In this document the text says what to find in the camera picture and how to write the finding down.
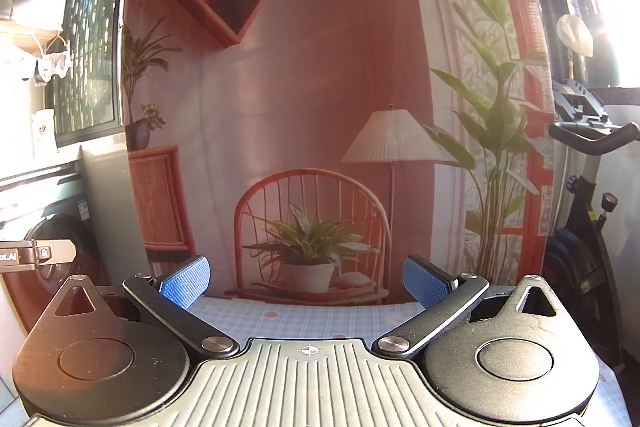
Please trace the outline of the black exercise bike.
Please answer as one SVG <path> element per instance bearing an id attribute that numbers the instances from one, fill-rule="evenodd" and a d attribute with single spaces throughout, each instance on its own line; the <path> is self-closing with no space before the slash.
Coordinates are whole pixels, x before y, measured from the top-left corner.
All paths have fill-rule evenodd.
<path id="1" fill-rule="evenodd" d="M 618 204 L 602 194 L 601 213 L 592 207 L 601 157 L 639 139 L 639 126 L 613 124 L 602 102 L 579 81 L 552 83 L 559 119 L 548 131 L 586 161 L 579 176 L 569 176 L 565 187 L 573 195 L 564 227 L 548 237 L 542 275 L 570 312 L 597 355 L 620 372 L 624 369 L 623 322 L 620 298 L 602 230 Z"/>

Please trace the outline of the plaid cartoon tablecloth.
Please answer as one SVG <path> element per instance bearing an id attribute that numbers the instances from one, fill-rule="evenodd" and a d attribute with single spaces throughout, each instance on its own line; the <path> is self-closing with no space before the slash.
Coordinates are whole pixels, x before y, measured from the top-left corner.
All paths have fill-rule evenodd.
<path id="1" fill-rule="evenodd" d="M 202 296 L 189 311 L 245 345 L 250 338 L 361 338 L 367 345 L 423 311 L 420 303 L 356 307 L 305 307 Z M 620 384 L 600 364 L 597 389 L 584 416 L 586 426 L 629 426 Z"/>

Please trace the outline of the printed room backdrop cloth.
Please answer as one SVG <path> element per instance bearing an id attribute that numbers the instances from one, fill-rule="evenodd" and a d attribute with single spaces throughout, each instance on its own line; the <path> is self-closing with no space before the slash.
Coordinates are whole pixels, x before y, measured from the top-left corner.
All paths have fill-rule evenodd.
<path id="1" fill-rule="evenodd" d="M 402 303 L 412 255 L 513 284 L 544 260 L 536 0 L 125 0 L 122 87 L 155 271 L 209 294 Z"/>

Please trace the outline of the washing machine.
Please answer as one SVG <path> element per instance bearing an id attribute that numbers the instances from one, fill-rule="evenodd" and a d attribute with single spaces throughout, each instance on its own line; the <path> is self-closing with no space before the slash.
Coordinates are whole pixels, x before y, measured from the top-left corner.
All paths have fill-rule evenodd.
<path id="1" fill-rule="evenodd" d="M 67 277 L 85 274 L 96 285 L 111 283 L 94 234 L 78 160 L 1 180 L 1 238 L 69 239 L 76 247 L 73 262 L 3 277 L 17 315 L 28 331 Z"/>

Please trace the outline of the window with dark grille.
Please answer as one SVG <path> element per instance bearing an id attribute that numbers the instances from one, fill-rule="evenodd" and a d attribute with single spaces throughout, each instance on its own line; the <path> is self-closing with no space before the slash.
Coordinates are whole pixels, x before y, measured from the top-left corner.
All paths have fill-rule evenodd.
<path id="1" fill-rule="evenodd" d="M 122 0 L 66 0 L 62 37 L 70 69 L 46 88 L 59 146 L 95 138 L 122 123 L 118 30 Z"/>

